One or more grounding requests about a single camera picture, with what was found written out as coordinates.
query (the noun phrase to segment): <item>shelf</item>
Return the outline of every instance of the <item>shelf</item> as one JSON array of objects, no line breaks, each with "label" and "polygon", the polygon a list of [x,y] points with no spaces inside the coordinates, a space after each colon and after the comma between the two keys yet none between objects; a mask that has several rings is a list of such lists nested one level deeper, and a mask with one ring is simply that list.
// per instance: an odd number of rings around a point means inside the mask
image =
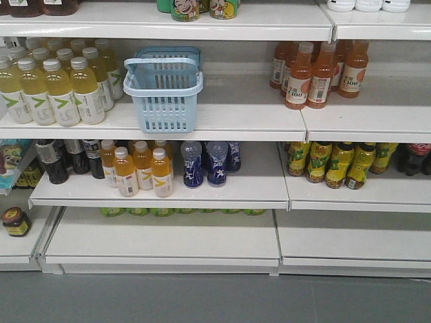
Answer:
[{"label": "shelf", "polygon": [[357,98],[333,93],[324,109],[301,111],[308,140],[429,143],[429,83],[429,77],[368,75]]},{"label": "shelf", "polygon": [[431,217],[421,213],[276,211],[280,273],[431,275]]},{"label": "shelf", "polygon": [[67,208],[45,261],[65,273],[274,273],[279,252],[271,211],[104,217]]},{"label": "shelf", "polygon": [[0,136],[6,138],[302,141],[305,132],[300,112],[284,106],[278,91],[269,87],[268,75],[205,76],[192,133],[142,133],[129,96],[118,101],[100,124],[17,124],[9,114],[0,120]]},{"label": "shelf", "polygon": [[180,207],[212,209],[287,209],[288,194],[274,143],[244,143],[241,149],[242,167],[228,174],[221,188],[211,187],[206,179],[201,187],[187,188],[183,184],[182,159],[174,158],[174,194],[157,197],[153,190],[140,190],[137,195],[122,197],[91,173],[71,174],[60,185],[51,184],[44,174],[34,190],[34,205],[68,207]]},{"label": "shelf", "polygon": [[151,3],[84,2],[66,17],[1,17],[2,36],[103,37],[178,40],[329,40],[332,25],[311,0],[249,1],[232,20],[203,14],[175,22]]}]

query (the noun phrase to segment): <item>white bottle label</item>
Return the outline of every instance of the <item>white bottle label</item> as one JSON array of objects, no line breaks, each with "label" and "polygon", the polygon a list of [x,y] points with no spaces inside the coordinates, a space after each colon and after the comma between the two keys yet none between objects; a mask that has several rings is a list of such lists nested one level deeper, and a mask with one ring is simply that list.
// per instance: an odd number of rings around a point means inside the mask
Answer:
[{"label": "white bottle label", "polygon": [[24,94],[26,101],[32,109],[33,119],[41,126],[47,126],[55,122],[55,116],[51,103],[48,100],[48,92],[41,94]]},{"label": "white bottle label", "polygon": [[359,92],[361,82],[365,76],[365,70],[365,67],[355,69],[354,67],[346,65],[339,85],[340,89],[345,92]]},{"label": "white bottle label", "polygon": [[153,188],[158,197],[168,197],[174,191],[174,185],[172,182],[172,174],[163,177],[157,177],[152,175]]},{"label": "white bottle label", "polygon": [[104,119],[105,111],[99,89],[86,94],[75,93],[75,102],[84,123],[96,124]]},{"label": "white bottle label", "polygon": [[73,126],[81,120],[72,91],[62,96],[48,96],[48,98],[59,124]]},{"label": "white bottle label", "polygon": [[136,170],[137,182],[139,188],[142,190],[152,190],[153,189],[153,179],[151,167],[144,170]]},{"label": "white bottle label", "polygon": [[139,187],[137,184],[136,173],[132,173],[127,176],[115,175],[115,178],[117,179],[117,186],[121,195],[130,197],[137,194]]},{"label": "white bottle label", "polygon": [[121,73],[119,69],[108,72],[109,85],[112,92],[112,98],[114,100],[121,99],[123,97],[123,82],[121,81]]},{"label": "white bottle label", "polygon": [[289,76],[289,85],[286,100],[293,104],[302,104],[307,101],[308,87],[311,79],[297,79]]},{"label": "white bottle label", "polygon": [[117,187],[117,179],[115,178],[115,169],[113,167],[102,166],[103,174],[105,175],[105,179],[108,182],[108,186]]},{"label": "white bottle label", "polygon": [[114,101],[110,94],[109,80],[105,79],[102,82],[97,82],[97,85],[99,85],[100,93],[102,94],[103,109],[109,111],[114,107]]},{"label": "white bottle label", "polygon": [[24,98],[23,91],[2,93],[1,97],[9,114],[16,123],[27,123],[33,120],[32,112]]},{"label": "white bottle label", "polygon": [[330,85],[330,77],[313,76],[311,79],[310,89],[308,90],[308,101],[314,103],[326,102]]}]

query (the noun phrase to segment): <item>plastic bottle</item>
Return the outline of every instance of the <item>plastic bottle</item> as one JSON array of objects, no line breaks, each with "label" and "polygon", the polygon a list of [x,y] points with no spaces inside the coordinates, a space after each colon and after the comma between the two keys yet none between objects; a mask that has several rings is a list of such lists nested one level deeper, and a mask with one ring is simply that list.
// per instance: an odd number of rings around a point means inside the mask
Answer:
[{"label": "plastic bottle", "polygon": [[220,187],[226,183],[226,158],[228,156],[228,144],[225,141],[210,141],[207,152],[211,164],[208,172],[208,183]]},{"label": "plastic bottle", "polygon": [[108,73],[103,60],[99,57],[99,52],[96,47],[87,47],[82,50],[82,55],[87,59],[88,66],[96,76],[97,84],[102,94],[103,108],[109,111],[114,107],[112,94],[110,92]]},{"label": "plastic bottle", "polygon": [[124,91],[118,58],[115,52],[109,47],[109,40],[99,38],[96,39],[95,44],[106,66],[112,98],[114,100],[121,99],[124,95]]},{"label": "plastic bottle", "polygon": [[135,165],[132,157],[127,153],[127,148],[118,147],[115,149],[114,169],[120,194],[125,197],[136,195],[139,187]]},{"label": "plastic bottle", "polygon": [[356,98],[359,96],[361,83],[365,77],[368,64],[368,41],[357,40],[353,50],[347,56],[343,76],[339,85],[338,94],[345,98]]},{"label": "plastic bottle", "polygon": [[189,188],[197,188],[203,183],[201,154],[202,146],[198,141],[185,141],[181,145],[181,155],[184,159],[183,181]]},{"label": "plastic bottle", "polygon": [[74,57],[71,60],[72,72],[70,81],[75,92],[75,102],[81,119],[86,124],[96,124],[105,118],[102,96],[96,81],[96,76],[88,68],[87,60]]},{"label": "plastic bottle", "polygon": [[22,71],[20,83],[24,97],[30,106],[34,121],[41,126],[54,123],[55,115],[48,99],[48,88],[44,82],[43,72],[37,68],[34,59],[20,59],[18,67]]},{"label": "plastic bottle", "polygon": [[100,158],[102,158],[102,168],[103,174],[105,176],[108,186],[116,188],[117,179],[115,178],[114,169],[114,158],[115,158],[115,147],[113,140],[102,140],[100,145],[102,149],[100,150]]},{"label": "plastic bottle", "polygon": [[334,74],[333,57],[336,43],[324,42],[316,63],[312,67],[312,78],[306,105],[310,108],[321,109],[327,105]]},{"label": "plastic bottle", "polygon": [[68,74],[61,68],[58,59],[47,59],[43,65],[46,71],[44,81],[48,88],[48,98],[57,122],[66,127],[74,126],[81,121],[81,117]]},{"label": "plastic bottle", "polygon": [[284,104],[294,110],[305,107],[307,101],[308,87],[312,77],[311,53],[313,44],[301,42],[298,48],[298,56],[292,65],[289,75],[288,91]]},{"label": "plastic bottle", "polygon": [[329,169],[325,175],[326,185],[340,188],[343,185],[347,169],[355,156],[354,145],[350,141],[338,143],[332,150]]},{"label": "plastic bottle", "polygon": [[152,152],[148,149],[147,142],[144,140],[136,142],[133,162],[135,163],[137,182],[142,190],[153,188],[151,159]]},{"label": "plastic bottle", "polygon": [[0,57],[0,92],[4,104],[16,123],[33,121],[30,107],[24,98],[24,92],[20,84],[20,76],[12,69],[9,57]]},{"label": "plastic bottle", "polygon": [[375,156],[375,143],[360,143],[356,146],[355,157],[345,178],[345,185],[348,188],[357,190],[363,187]]},{"label": "plastic bottle", "polygon": [[168,197],[174,192],[170,160],[163,148],[153,150],[151,161],[154,192],[158,197]]}]

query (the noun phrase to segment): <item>light blue plastic basket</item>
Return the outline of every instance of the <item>light blue plastic basket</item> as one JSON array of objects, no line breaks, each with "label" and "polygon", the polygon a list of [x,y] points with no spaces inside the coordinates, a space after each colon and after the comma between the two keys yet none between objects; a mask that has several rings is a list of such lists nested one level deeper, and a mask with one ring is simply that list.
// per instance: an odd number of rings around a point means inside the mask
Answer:
[{"label": "light blue plastic basket", "polygon": [[145,133],[195,130],[197,94],[203,87],[199,63],[190,58],[127,59],[124,91],[133,99]]}]

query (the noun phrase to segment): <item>gray floor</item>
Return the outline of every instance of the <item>gray floor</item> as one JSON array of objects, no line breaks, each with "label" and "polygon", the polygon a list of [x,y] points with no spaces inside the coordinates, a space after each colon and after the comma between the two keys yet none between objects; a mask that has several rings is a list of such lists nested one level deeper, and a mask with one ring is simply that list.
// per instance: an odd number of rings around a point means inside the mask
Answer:
[{"label": "gray floor", "polygon": [[0,273],[1,323],[431,322],[431,283],[267,275]]}]

